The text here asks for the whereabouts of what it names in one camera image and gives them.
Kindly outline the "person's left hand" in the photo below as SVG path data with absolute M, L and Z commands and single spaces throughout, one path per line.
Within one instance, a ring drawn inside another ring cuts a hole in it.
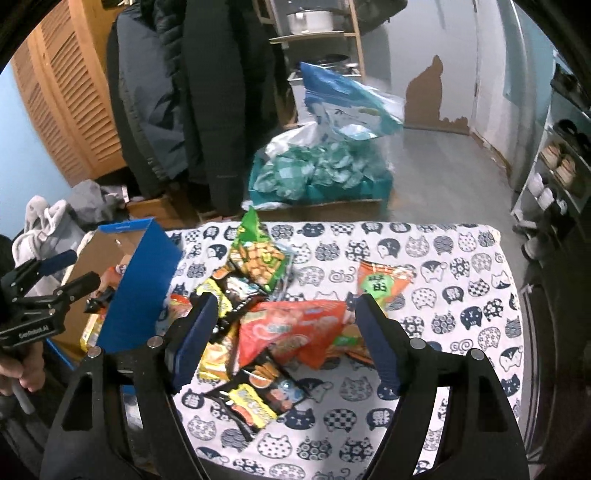
M 13 380 L 17 380 L 23 389 L 31 393 L 40 390 L 46 379 L 43 344 L 37 342 L 27 345 L 24 350 L 24 357 L 21 360 L 2 353 L 0 374 L 2 396 L 11 396 L 13 394 Z

